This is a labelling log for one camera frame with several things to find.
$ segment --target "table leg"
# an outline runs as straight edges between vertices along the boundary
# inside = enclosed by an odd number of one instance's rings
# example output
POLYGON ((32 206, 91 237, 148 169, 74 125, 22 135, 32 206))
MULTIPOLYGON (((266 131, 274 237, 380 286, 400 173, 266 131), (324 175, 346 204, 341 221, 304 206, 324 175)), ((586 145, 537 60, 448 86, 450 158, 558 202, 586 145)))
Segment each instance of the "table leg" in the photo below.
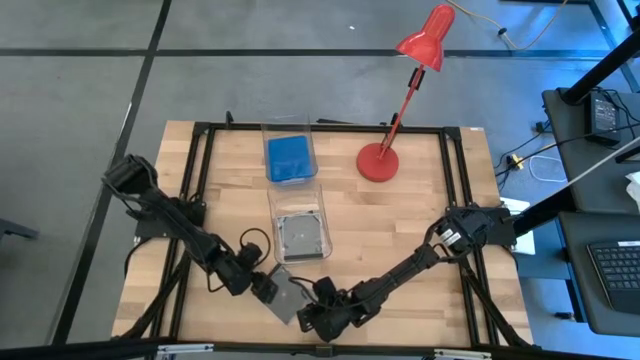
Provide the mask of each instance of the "table leg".
POLYGON ((561 211, 576 211, 571 189, 566 187, 541 202, 529 207, 513 222, 516 236, 554 219, 561 211))
POLYGON ((585 316, 584 305, 582 304, 582 298, 580 297, 580 290, 576 286, 573 278, 565 281, 567 282, 569 300, 571 300, 571 307, 573 308, 573 320, 575 320, 576 322, 586 322, 587 320, 585 316))

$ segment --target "desk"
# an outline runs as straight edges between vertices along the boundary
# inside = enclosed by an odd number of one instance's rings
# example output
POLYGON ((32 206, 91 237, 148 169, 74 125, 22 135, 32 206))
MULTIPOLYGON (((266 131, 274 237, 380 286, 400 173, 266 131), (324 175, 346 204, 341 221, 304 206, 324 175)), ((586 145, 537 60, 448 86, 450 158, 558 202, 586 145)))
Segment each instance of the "desk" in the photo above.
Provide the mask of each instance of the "desk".
MULTIPOLYGON (((169 196, 178 194, 193 126, 193 122, 167 123, 156 168, 159 186, 169 196)), ((495 206, 499 196, 484 131, 464 128, 461 132, 473 198, 480 205, 495 206)), ((337 286, 345 288, 379 276, 411 254, 422 242, 428 225, 443 214, 447 196, 438 137, 400 134, 394 142, 400 156, 398 174, 389 182, 372 183, 358 174, 355 157, 363 145, 380 139, 380 134, 372 133, 313 133, 319 166, 316 180, 323 186, 333 253, 320 262, 289 267, 294 275, 310 279, 328 275, 337 286)), ((453 153, 453 144, 449 145, 453 153)), ((462 194, 457 164, 452 168, 456 194, 462 194)), ((197 177, 194 173, 192 189, 197 177)), ((207 231, 219 234, 236 248, 238 237, 249 227, 260 227, 271 234, 266 190, 269 183, 259 131, 216 131, 207 179, 207 231)), ((263 240, 248 237, 245 241, 262 244, 263 240)), ((114 335, 128 330, 155 296, 167 243, 166 239, 151 240, 132 257, 114 335)), ((494 301, 520 336, 531 341, 513 259, 494 246, 485 247, 484 256, 494 301)), ((259 270, 269 272, 274 265, 270 256, 259 270)), ((296 319, 283 325, 249 291, 233 298, 224 290, 209 294, 204 273, 193 267, 181 340, 321 343, 314 332, 302 333, 296 319)), ((212 280, 212 286, 217 286, 215 276, 212 280)), ((480 337, 486 342, 482 307, 478 301, 475 304, 480 337)), ((167 333, 171 310, 170 299, 161 334, 167 333)), ((421 273, 395 291, 373 320, 359 329, 349 326, 332 343, 469 346, 458 268, 438 265, 421 273)))
POLYGON ((558 220, 591 330, 598 334, 640 336, 640 315, 614 311, 609 306, 587 253, 587 244, 592 242, 638 239, 640 219, 631 215, 560 213, 558 220))
MULTIPOLYGON (((620 97, 629 108, 630 113, 638 117, 640 114, 640 94, 620 93, 620 97)), ((583 106, 565 104, 557 90, 544 91, 542 98, 556 141, 585 133, 583 106)), ((621 125, 626 125, 624 114, 621 118, 621 125)), ((631 132, 629 130, 621 131, 620 145, 624 145, 630 140, 631 132)), ((560 145, 558 150, 568 181, 578 177, 613 151, 583 139, 560 145)), ((570 260, 571 264, 568 264, 569 276, 565 280, 575 318, 577 321, 588 321, 591 328, 598 333, 638 335, 636 331, 630 330, 634 326, 637 327, 637 319, 633 319, 633 316, 628 314, 613 311, 606 302, 601 303, 600 297, 604 297, 604 295, 598 295, 598 292, 602 292, 602 289, 598 288, 600 283, 597 278, 589 275, 595 275, 595 269, 591 265, 585 248, 588 241, 611 239, 611 235, 607 234, 605 230, 616 229, 611 234, 624 235, 624 232, 619 233, 618 231, 622 231, 626 226, 636 226, 635 224, 640 222, 640 217, 631 216, 638 215, 638 207, 626 192, 629 180, 625 178, 625 175, 635 171, 640 171, 640 163, 618 164, 614 159, 611 159, 571 187, 565 188, 530 207, 522 213, 522 218, 514 223, 517 234, 525 233, 547 221, 555 220, 543 225, 548 231, 551 231, 556 226, 556 222, 558 223, 557 226, 563 232, 561 235, 564 235, 563 241, 560 244, 554 242, 557 250, 553 248, 545 250, 550 254, 567 251, 567 255, 569 255, 567 260, 570 260)), ((530 259, 530 262, 535 261, 539 265, 557 263, 550 258, 542 260, 530 259)), ((558 274, 562 278, 566 272, 558 271, 558 274)))
MULTIPOLYGON (((636 118, 640 116, 640 94, 620 93, 620 97, 636 118)), ((556 141, 584 135, 584 107, 565 104, 556 90, 542 93, 544 107, 556 141)), ((621 124, 626 125, 624 114, 621 124)), ((621 131, 620 145, 631 140, 628 130, 621 131)), ((575 140, 558 147, 567 180, 579 176, 592 165, 612 153, 605 147, 587 140, 575 140)), ((638 214, 638 206, 627 194, 629 180, 625 175, 640 171, 640 163, 618 164, 611 159, 573 184, 527 209, 523 218, 514 224, 516 233, 523 234, 547 222, 559 211, 583 211, 610 214, 638 214)))

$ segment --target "transparent bin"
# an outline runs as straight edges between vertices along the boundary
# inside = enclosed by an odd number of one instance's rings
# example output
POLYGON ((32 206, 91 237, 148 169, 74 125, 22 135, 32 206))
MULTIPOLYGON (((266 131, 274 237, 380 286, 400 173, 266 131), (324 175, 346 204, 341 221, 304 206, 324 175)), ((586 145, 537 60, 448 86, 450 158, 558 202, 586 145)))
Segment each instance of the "transparent bin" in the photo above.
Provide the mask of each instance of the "transparent bin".
POLYGON ((274 254, 280 264, 324 259, 331 255, 322 187, 315 183, 268 190, 274 254))
POLYGON ((262 123, 266 176, 278 185, 307 182, 318 172, 308 116, 271 118, 262 123))

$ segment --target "keyboard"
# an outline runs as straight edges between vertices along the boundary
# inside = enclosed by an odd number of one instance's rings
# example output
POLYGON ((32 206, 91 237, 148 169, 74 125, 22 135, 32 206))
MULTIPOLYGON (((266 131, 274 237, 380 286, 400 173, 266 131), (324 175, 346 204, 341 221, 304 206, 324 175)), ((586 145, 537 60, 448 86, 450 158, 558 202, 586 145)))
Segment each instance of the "keyboard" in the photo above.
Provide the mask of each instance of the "keyboard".
POLYGON ((640 241, 607 241, 587 249, 609 305, 640 314, 640 241))

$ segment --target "blue sponge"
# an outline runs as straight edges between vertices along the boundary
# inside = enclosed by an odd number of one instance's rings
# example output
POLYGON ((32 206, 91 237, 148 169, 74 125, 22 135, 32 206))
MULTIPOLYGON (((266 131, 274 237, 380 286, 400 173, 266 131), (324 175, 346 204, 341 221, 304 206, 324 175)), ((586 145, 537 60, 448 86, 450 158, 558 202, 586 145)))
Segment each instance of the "blue sponge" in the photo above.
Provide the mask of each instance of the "blue sponge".
POLYGON ((309 178, 315 175, 306 136, 270 139, 267 141, 267 151, 269 180, 272 182, 309 178))

